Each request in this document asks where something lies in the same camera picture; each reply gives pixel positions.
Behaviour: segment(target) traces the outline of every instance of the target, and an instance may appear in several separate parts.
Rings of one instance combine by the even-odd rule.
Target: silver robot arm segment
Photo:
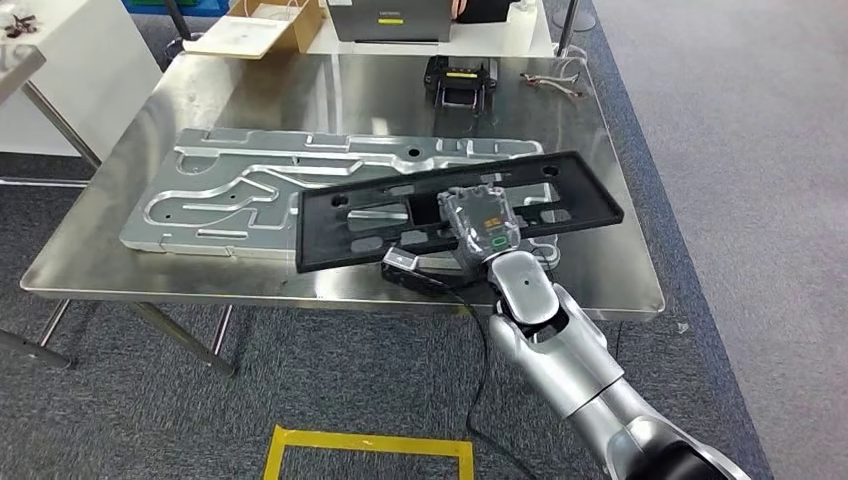
[[[532,255],[512,251],[489,267],[489,281],[502,296],[489,319],[493,344],[574,425],[613,479],[749,478],[627,383],[604,335]],[[528,330],[544,326],[556,333],[540,343],[528,340]]]

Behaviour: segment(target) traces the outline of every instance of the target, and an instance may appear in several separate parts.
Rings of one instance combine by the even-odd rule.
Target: machined aluminum plate
[[[302,189],[541,153],[539,143],[524,140],[186,129],[120,239],[149,252],[291,258]],[[547,185],[534,185],[508,197],[527,204],[550,194]],[[387,208],[353,212],[351,218],[396,222],[405,215]],[[522,248],[553,267],[559,262],[556,240],[525,240]],[[423,268],[458,268],[449,254],[422,260]]]

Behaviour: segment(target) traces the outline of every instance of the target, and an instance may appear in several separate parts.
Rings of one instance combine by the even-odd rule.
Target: black plastic tray
[[[513,205],[515,214],[523,219],[522,238],[603,227],[624,219],[624,211],[577,152],[304,190],[298,209],[297,271],[378,262],[394,244],[418,255],[454,250],[457,240],[450,225],[440,218],[436,196],[450,187],[484,183],[504,188],[550,184],[554,201]],[[406,207],[404,224],[358,231],[348,225],[353,210],[398,203]]]

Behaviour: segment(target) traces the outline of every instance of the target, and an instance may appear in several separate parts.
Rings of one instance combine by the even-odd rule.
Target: robotic arm
[[[467,271],[486,272],[498,294],[492,342],[520,366],[539,393],[580,432],[614,480],[748,479],[718,450],[687,435],[624,379],[607,340],[577,302],[519,251],[518,221],[499,187],[439,195],[442,216],[460,242]],[[538,343],[534,335],[552,335]]]

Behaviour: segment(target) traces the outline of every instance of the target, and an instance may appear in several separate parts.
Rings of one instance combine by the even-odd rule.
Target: yellow tape marking
[[[268,462],[265,464],[264,480],[278,480],[280,478],[280,470],[283,467],[283,452],[287,446],[457,457],[459,459],[459,480],[472,480],[474,478],[474,453],[471,442],[286,430],[275,425],[274,435],[271,437],[271,447],[268,450]]]

